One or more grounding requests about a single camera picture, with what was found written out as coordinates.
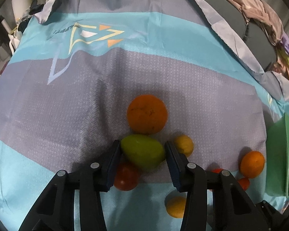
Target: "orange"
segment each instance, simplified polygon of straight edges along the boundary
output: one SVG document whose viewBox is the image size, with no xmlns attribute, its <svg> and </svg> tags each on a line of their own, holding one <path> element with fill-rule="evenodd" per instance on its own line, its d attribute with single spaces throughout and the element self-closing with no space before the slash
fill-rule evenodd
<svg viewBox="0 0 289 231">
<path fill-rule="evenodd" d="M 249 179 L 244 177 L 238 180 L 238 183 L 241 185 L 242 189 L 246 191 L 249 188 L 250 182 Z"/>
<path fill-rule="evenodd" d="M 183 218 L 186 198 L 182 196 L 173 197 L 166 204 L 167 213 L 174 218 Z"/>
<path fill-rule="evenodd" d="M 264 163 L 264 156 L 260 152 L 250 151 L 241 161 L 240 172 L 245 177 L 253 179 L 261 174 Z"/>
<path fill-rule="evenodd" d="M 165 104 L 153 95 L 136 97 L 127 109 L 127 121 L 137 134 L 156 134 L 163 129 L 167 119 Z"/>
</svg>

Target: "red tomato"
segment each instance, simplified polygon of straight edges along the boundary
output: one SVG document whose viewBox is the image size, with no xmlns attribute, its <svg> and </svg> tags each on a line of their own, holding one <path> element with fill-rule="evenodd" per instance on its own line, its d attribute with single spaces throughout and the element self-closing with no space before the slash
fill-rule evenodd
<svg viewBox="0 0 289 231">
<path fill-rule="evenodd" d="M 130 191 L 139 182 L 139 169 L 132 163 L 123 162 L 119 164 L 113 185 L 122 191 Z"/>
<path fill-rule="evenodd" d="M 224 169 L 222 169 L 222 168 L 217 168 L 217 169 L 213 169 L 211 172 L 219 174 L 223 170 Z"/>
<path fill-rule="evenodd" d="M 250 182 L 249 182 L 249 179 L 246 177 L 239 179 L 238 183 L 241 185 L 241 187 L 244 191 L 246 191 L 249 188 Z"/>
</svg>

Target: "green bowl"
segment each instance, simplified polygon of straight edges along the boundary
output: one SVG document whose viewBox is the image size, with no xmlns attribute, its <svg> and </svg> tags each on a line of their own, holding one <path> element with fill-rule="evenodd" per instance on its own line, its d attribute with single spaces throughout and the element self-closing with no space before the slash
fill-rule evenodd
<svg viewBox="0 0 289 231">
<path fill-rule="evenodd" d="M 289 115 L 274 123 L 267 131 L 267 181 L 270 196 L 289 197 Z"/>
</svg>

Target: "lemon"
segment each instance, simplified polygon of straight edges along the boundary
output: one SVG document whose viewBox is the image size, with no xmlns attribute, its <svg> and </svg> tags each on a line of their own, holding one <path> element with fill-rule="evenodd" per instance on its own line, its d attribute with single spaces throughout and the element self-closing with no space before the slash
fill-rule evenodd
<svg viewBox="0 0 289 231">
<path fill-rule="evenodd" d="M 174 139 L 174 144 L 178 151 L 186 157 L 190 156 L 194 150 L 194 143 L 187 135 L 181 135 Z"/>
<path fill-rule="evenodd" d="M 183 218 L 186 198 L 182 196 L 173 197 L 166 204 L 167 213 L 174 218 Z"/>
</svg>

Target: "triangle logo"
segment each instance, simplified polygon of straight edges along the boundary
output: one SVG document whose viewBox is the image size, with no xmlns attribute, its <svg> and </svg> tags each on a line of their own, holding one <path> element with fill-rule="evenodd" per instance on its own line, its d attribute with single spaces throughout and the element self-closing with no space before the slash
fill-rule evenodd
<svg viewBox="0 0 289 231">
<path fill-rule="evenodd" d="M 99 25 L 99 30 L 111 28 L 111 26 L 106 26 L 106 25 Z"/>
<path fill-rule="evenodd" d="M 122 41 L 123 39 L 118 39 L 118 40 L 108 40 L 108 47 L 110 48 L 111 46 L 117 44 L 118 42 Z"/>
<path fill-rule="evenodd" d="M 88 38 L 88 37 L 97 35 L 97 33 L 83 30 L 83 31 L 80 33 L 80 35 L 83 36 L 83 37 L 85 37 L 85 38 Z"/>
</svg>

